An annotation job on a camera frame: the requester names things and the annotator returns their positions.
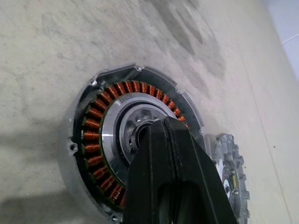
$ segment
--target concrete floor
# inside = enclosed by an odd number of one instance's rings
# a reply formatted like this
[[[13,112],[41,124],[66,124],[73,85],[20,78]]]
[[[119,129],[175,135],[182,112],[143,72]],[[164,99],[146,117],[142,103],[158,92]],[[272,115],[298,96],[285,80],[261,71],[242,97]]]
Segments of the concrete floor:
[[[92,223],[56,133],[97,71],[149,64],[191,93],[205,133],[245,159],[250,224],[299,223],[299,89],[258,0],[0,0],[0,223]]]

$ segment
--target copper coil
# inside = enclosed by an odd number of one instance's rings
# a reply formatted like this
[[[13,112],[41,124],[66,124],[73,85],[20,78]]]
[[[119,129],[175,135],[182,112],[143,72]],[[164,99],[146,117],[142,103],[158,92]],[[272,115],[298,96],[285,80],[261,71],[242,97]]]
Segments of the copper coil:
[[[161,100],[162,100],[162,102],[163,102],[163,103],[165,103],[165,104],[166,104],[166,103],[167,103],[167,101],[169,100],[169,97],[168,97],[168,96],[166,96],[166,95],[164,94],[164,95],[162,96],[162,99],[161,99]]]
[[[96,99],[94,101],[94,104],[96,104],[97,107],[100,108],[100,109],[102,109],[102,110],[106,110],[107,109],[107,105],[101,99]]]
[[[179,113],[181,113],[181,111],[179,111],[178,108],[175,108],[172,112],[175,116],[177,116]]]
[[[105,173],[107,173],[107,166],[97,169],[93,172],[93,176],[96,179],[100,179]]]
[[[115,182],[115,180],[113,179],[112,176],[108,177],[106,180],[103,181],[103,183],[101,184],[101,188],[104,190],[104,191],[107,191],[111,186],[112,184]]]
[[[93,107],[91,107],[87,113],[93,115],[94,117],[100,118],[100,119],[103,118],[103,114]]]
[[[123,86],[122,83],[115,84],[115,87],[116,87],[117,91],[120,93],[120,95],[123,95],[126,93],[125,87]]]
[[[147,88],[148,88],[148,85],[146,83],[141,83],[140,84],[140,92],[147,93]]]
[[[113,99],[115,99],[119,96],[118,93],[117,93],[117,90],[114,86],[109,86],[107,88],[107,91],[109,92],[109,94],[112,96]]]
[[[157,89],[157,91],[156,91],[156,98],[157,99],[161,99],[161,97],[162,97],[162,91]]]
[[[155,90],[156,88],[152,85],[149,85],[149,91],[148,93],[151,95],[151,96],[154,96],[155,95]]]
[[[95,166],[97,164],[99,164],[100,162],[103,161],[103,156],[102,155],[98,155],[98,156],[93,156],[90,159],[87,160],[88,165],[89,166]]]
[[[124,206],[124,204],[125,204],[125,194],[123,194],[123,195],[121,196],[120,206],[122,207],[122,206]]]
[[[133,90],[134,90],[134,92],[140,92],[140,85],[139,85],[139,82],[137,82],[137,81],[133,81],[133,82],[132,82],[132,86],[133,86]]]
[[[111,194],[110,194],[110,198],[113,200],[113,201],[116,201],[119,197],[119,195],[121,194],[121,190],[122,190],[122,187],[117,184],[113,190],[111,191]]]
[[[183,115],[180,115],[180,116],[178,116],[177,118],[178,118],[178,120],[180,120],[180,121],[182,121],[182,122],[185,121],[185,117],[184,117]]]
[[[175,106],[174,102],[171,100],[168,101],[168,103],[166,105],[168,106],[169,109],[172,109]]]
[[[91,132],[91,131],[85,131],[83,136],[84,139],[86,140],[98,140],[100,137],[99,133]]]
[[[105,91],[100,94],[100,97],[108,104],[112,102],[110,95]]]
[[[85,126],[90,127],[90,128],[100,128],[100,123],[94,119],[86,119]]]
[[[127,92],[133,92],[133,88],[130,82],[124,82],[124,85]]]
[[[99,144],[88,144],[88,145],[84,145],[83,147],[84,147],[84,151],[88,153],[92,153],[100,150]]]

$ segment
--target white wall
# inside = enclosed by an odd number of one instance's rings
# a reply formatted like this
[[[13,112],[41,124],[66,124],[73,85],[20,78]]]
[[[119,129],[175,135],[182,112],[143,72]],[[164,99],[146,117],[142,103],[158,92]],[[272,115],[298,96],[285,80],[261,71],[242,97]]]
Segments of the white wall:
[[[299,0],[265,0],[265,2],[299,80]]]

